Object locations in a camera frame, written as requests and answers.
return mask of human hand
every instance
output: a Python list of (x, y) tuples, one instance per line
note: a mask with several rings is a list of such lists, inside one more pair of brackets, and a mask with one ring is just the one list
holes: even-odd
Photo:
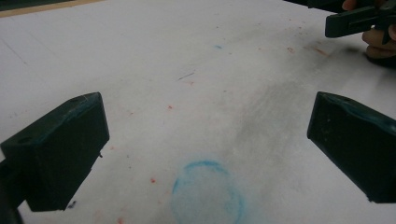
[[(385, 0), (375, 0), (375, 5), (380, 7), (384, 4)], [(344, 10), (353, 10), (356, 7), (357, 0), (346, 0), (343, 4)], [(362, 35), (362, 40), (369, 46), (366, 49), (368, 57), (373, 59), (389, 58), (396, 55), (396, 25), (393, 24), (389, 27), (389, 35), (391, 40), (388, 44), (382, 44), (382, 38), (384, 36), (383, 31), (371, 29), (366, 31)]]

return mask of blue ink mark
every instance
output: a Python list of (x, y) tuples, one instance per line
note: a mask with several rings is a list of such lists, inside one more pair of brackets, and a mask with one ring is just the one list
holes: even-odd
[(244, 199), (216, 161), (185, 166), (175, 181), (171, 206), (179, 224), (239, 224), (245, 212)]

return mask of white surface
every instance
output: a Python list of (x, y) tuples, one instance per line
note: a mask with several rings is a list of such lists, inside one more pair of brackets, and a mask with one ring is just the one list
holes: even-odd
[[(325, 38), (327, 15), (107, 0), (0, 19), (0, 141), (93, 91), (111, 135), (76, 206), (24, 203), (25, 222), (396, 223), (395, 204), (369, 203), (305, 137), (317, 91), (396, 118), (394, 71), (366, 61), (359, 35)], [(217, 163), (188, 172), (199, 161)]]

